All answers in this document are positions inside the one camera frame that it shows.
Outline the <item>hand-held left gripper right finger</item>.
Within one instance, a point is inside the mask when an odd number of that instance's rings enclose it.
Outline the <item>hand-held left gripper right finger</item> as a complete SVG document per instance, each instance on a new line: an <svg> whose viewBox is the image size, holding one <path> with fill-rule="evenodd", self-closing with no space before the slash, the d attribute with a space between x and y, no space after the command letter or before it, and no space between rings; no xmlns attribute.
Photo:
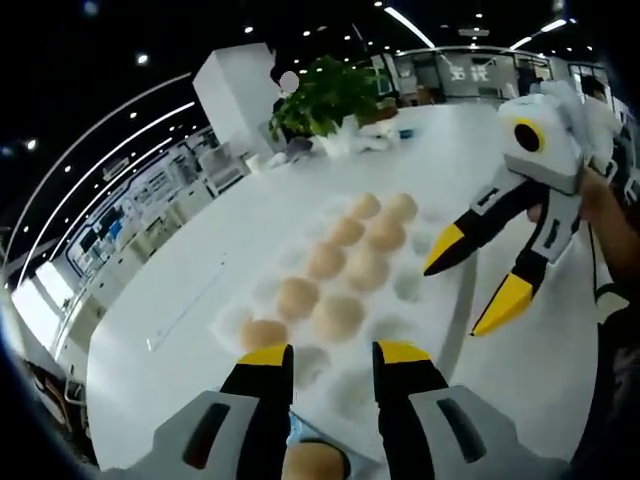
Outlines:
<svg viewBox="0 0 640 480"><path fill-rule="evenodd" d="M561 479L563 460L518 439L514 422L464 386L450 386L428 353L372 343L378 428L392 479Z"/></svg>

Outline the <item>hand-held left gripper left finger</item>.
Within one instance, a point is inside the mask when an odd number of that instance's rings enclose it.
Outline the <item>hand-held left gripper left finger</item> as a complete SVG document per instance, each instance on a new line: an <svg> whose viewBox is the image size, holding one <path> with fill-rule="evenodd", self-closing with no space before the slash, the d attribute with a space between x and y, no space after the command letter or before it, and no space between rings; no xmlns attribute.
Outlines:
<svg viewBox="0 0 640 480"><path fill-rule="evenodd" d="M293 347L244 355L218 391L204 391L153 437L153 479L278 479L293 401Z"/></svg>

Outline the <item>person's right hand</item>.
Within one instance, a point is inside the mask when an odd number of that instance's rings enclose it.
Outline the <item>person's right hand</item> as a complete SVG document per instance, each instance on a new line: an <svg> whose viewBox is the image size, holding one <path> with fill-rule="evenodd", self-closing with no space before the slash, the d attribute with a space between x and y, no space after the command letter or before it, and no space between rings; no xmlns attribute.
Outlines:
<svg viewBox="0 0 640 480"><path fill-rule="evenodd" d="M582 171L579 193L581 216L592 226L602 227L625 219L606 178L590 167L585 167Z"/></svg>

